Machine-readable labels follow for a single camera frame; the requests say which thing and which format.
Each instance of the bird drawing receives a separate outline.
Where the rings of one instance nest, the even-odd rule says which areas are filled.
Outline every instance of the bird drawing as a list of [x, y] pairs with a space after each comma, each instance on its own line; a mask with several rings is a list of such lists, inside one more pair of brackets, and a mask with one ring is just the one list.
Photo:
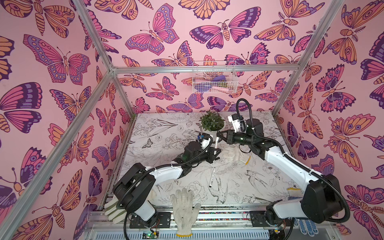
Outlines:
[[263, 177], [264, 177], [264, 175], [262, 175], [258, 172], [255, 172], [255, 171], [251, 171], [251, 170], [247, 170], [245, 175], [249, 176], [249, 179], [248, 179], [249, 182], [256, 189], [256, 191], [258, 191], [260, 194], [261, 194], [261, 192], [257, 189], [257, 187], [260, 187], [260, 185], [263, 185], [265, 188], [267, 188], [267, 183], [258, 177], [258, 175], [263, 176]]
[[228, 183], [227, 183], [227, 189], [224, 192], [222, 187], [221, 187], [221, 179], [220, 179], [220, 177], [215, 177], [215, 178], [216, 178], [218, 190], [213, 189], [213, 187], [209, 187], [209, 183], [208, 183], [207, 179], [205, 179], [205, 180], [207, 182], [208, 189], [209, 189], [209, 192], [211, 193], [211, 195], [214, 196], [214, 197], [217, 197], [216, 202], [217, 203], [221, 202], [223, 204], [223, 203], [225, 203], [225, 200], [227, 199], [227, 195], [228, 195]]

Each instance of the white glove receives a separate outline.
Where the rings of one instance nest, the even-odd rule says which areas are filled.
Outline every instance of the white glove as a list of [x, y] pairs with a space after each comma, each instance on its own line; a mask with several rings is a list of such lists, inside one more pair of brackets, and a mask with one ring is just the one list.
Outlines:
[[170, 198], [173, 206], [173, 217], [177, 224], [176, 235], [178, 237], [192, 236], [191, 228], [197, 220], [201, 204], [196, 204], [192, 210], [193, 192], [187, 192], [185, 188], [182, 191], [177, 190], [176, 196], [172, 194]]

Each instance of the swallow drawing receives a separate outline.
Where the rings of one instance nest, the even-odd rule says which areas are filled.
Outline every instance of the swallow drawing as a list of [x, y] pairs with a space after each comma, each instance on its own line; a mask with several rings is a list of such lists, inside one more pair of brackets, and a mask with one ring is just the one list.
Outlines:
[[217, 203], [221, 202], [223, 204], [223, 203], [225, 203], [225, 200], [227, 199], [227, 195], [228, 195], [228, 183], [227, 183], [227, 189], [224, 192], [222, 187], [221, 187], [220, 177], [215, 177], [215, 178], [216, 178], [218, 190], [213, 189], [213, 187], [209, 187], [209, 183], [208, 183], [207, 179], [205, 179], [205, 181], [207, 182], [207, 186], [208, 186], [208, 189], [209, 189], [209, 192], [211, 193], [211, 195], [214, 197], [217, 197], [216, 202]]
[[258, 186], [263, 185], [265, 188], [267, 188], [268, 184], [266, 182], [264, 182], [263, 180], [261, 180], [257, 176], [257, 175], [260, 175], [260, 176], [264, 177], [264, 175], [262, 175], [262, 174], [260, 174], [258, 172], [255, 172], [255, 171], [251, 171], [251, 170], [247, 170], [245, 175], [249, 176], [249, 179], [248, 179], [249, 182], [256, 189], [256, 191], [258, 191], [260, 194], [261, 194], [261, 192], [257, 189]]

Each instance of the white wire mesh basket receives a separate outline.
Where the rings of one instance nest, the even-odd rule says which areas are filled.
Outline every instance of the white wire mesh basket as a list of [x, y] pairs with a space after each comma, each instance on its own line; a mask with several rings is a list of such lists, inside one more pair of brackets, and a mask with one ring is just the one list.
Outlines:
[[235, 93], [238, 85], [236, 65], [208, 66], [212, 61], [194, 61], [192, 67], [193, 93]]

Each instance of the wire basket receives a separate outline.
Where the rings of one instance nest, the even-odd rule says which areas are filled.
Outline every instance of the wire basket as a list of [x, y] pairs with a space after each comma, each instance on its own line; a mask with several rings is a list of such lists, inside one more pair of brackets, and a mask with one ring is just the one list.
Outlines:
[[[226, 64], [227, 61], [216, 61]], [[238, 85], [236, 65], [207, 66], [212, 61], [194, 61], [192, 67], [193, 93], [235, 93]]]

